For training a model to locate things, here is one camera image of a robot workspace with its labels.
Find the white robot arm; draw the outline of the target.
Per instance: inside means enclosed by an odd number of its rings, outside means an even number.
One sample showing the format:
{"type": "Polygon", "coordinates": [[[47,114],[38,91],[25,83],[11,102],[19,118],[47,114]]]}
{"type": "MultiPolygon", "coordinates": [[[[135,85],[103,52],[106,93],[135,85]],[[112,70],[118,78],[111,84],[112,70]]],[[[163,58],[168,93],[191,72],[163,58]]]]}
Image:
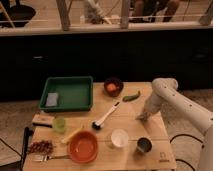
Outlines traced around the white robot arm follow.
{"type": "Polygon", "coordinates": [[[204,136],[197,171],[213,171],[213,112],[180,94],[177,91],[178,82],[174,78],[156,78],[151,86],[152,93],[137,119],[147,121],[167,101],[204,136]]]}

